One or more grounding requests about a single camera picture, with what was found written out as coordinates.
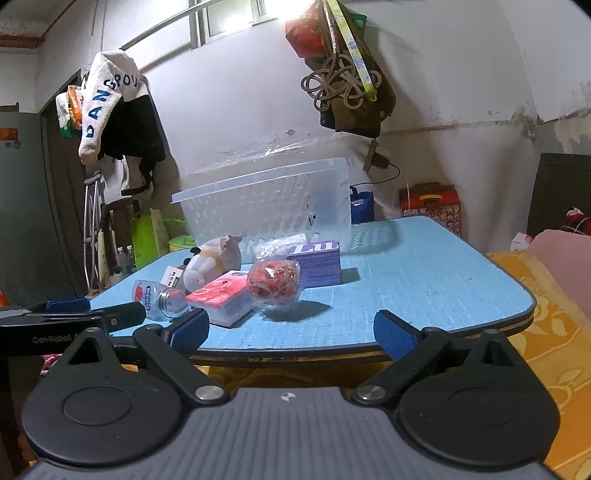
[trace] bottle label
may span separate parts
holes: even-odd
[[[149,285],[146,287],[146,295],[145,295],[145,299],[144,299],[144,306],[146,308],[146,312],[150,311],[150,297],[152,295],[152,287],[150,287]]]
[[[145,290],[142,288],[142,285],[139,284],[136,289],[135,289],[135,293],[134,293],[134,301],[138,301],[140,302],[144,308],[146,309],[146,312],[149,312],[152,307],[150,305],[150,300],[152,299],[152,287],[150,285],[146,286]]]

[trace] purple package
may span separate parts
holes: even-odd
[[[340,247],[336,240],[294,245],[287,259],[300,264],[302,288],[340,284]]]

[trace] metal pivot screw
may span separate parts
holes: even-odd
[[[217,385],[204,385],[195,390],[195,396],[203,401],[219,400],[224,396],[224,393],[223,388]]]
[[[364,385],[359,387],[356,393],[363,401],[381,400],[386,396],[386,391],[378,385]]]

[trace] door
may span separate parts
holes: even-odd
[[[0,289],[11,305],[77,297],[52,200],[41,116],[0,112],[0,128],[18,132],[18,142],[0,142]]]

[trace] yellow blanket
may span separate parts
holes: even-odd
[[[491,254],[538,300],[534,323],[510,338],[557,403],[561,423],[546,464],[567,480],[591,475],[591,322],[560,290],[550,273],[528,252]],[[231,391],[239,387],[353,388],[387,364],[355,367],[201,367]]]
[[[534,323],[510,341],[560,409],[560,430],[545,463],[565,479],[586,480],[591,475],[591,322],[533,255],[503,252],[491,258],[538,300]]]

